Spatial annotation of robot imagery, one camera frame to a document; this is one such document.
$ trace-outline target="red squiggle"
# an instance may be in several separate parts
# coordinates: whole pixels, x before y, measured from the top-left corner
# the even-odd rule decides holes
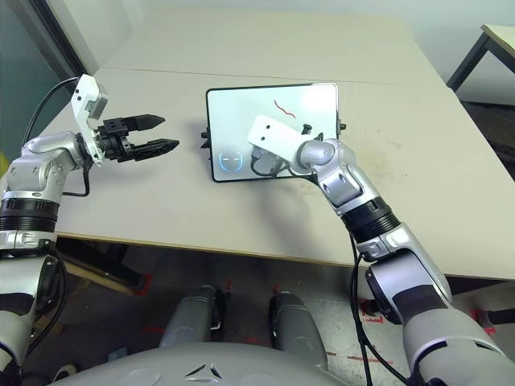
[[[296,118],[296,116],[295,116],[295,114],[290,113],[289,111],[286,111],[286,110],[285,110],[285,109],[283,109],[281,106],[279,106],[279,105],[277,104],[277,101],[276,101],[276,100],[274,100],[274,103],[275,103],[275,107],[277,107],[277,108],[278,108],[279,110],[281,110],[283,113],[285,113],[286,115],[291,115],[294,119],[297,119],[297,118]]]

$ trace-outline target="silver robot arm segment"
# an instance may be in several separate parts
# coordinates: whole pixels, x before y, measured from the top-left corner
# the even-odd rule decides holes
[[[164,121],[154,115],[111,119],[93,129],[88,119],[99,118],[106,103],[101,86],[83,75],[71,101],[80,133],[30,140],[6,173],[0,203],[0,381],[8,366],[9,372],[21,366],[35,317],[53,308],[56,283],[64,283],[64,265],[53,252],[63,194],[87,195],[87,172],[93,164],[100,166],[106,159],[140,161],[179,144],[159,139],[135,146],[127,140],[130,131],[152,129]],[[63,193],[68,174],[79,169],[84,170],[86,193]]]
[[[258,116],[249,142],[311,172],[343,220],[365,261],[366,279],[383,315],[403,325],[406,358],[425,382],[512,384],[515,364],[482,328],[451,305],[446,278],[412,231],[401,223],[336,139],[316,141],[274,119]]]

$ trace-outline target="floor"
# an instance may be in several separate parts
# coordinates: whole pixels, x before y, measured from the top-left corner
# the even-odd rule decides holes
[[[515,110],[466,104],[465,108],[515,178]],[[365,384],[360,350],[348,306],[349,269],[235,257],[168,248],[131,246],[124,263],[152,275],[145,296],[129,297],[73,279],[60,320],[65,330],[47,337],[26,361],[25,371],[51,376],[66,363],[80,370],[104,363],[121,347],[128,352],[157,347],[162,329],[182,296],[211,284],[230,291],[225,341],[269,346],[268,302],[274,290],[289,290],[306,303],[329,353],[330,371],[346,384]],[[455,297],[461,310],[515,307],[515,282],[505,282]],[[376,348],[403,374],[407,365],[401,329],[382,318],[366,318]],[[515,324],[499,326],[492,338],[515,360]],[[400,384],[379,363],[370,364],[374,384]],[[41,384],[38,379],[24,384]]]

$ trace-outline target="wall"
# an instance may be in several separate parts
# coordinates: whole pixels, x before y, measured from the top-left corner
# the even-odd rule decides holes
[[[23,135],[41,99],[60,78],[42,56],[41,48],[20,22],[10,4],[0,1],[0,177],[8,162],[19,157]],[[45,104],[32,136],[35,137],[69,102],[60,90]]]
[[[139,0],[47,0],[86,68],[94,73],[145,21]]]
[[[143,23],[151,10],[169,5],[391,15],[411,29],[444,80],[476,41],[482,24],[515,26],[513,0],[51,0],[50,3],[66,4],[97,65],[109,58],[113,49]],[[515,105],[514,90],[515,75],[487,54],[463,84],[459,96],[466,101]]]

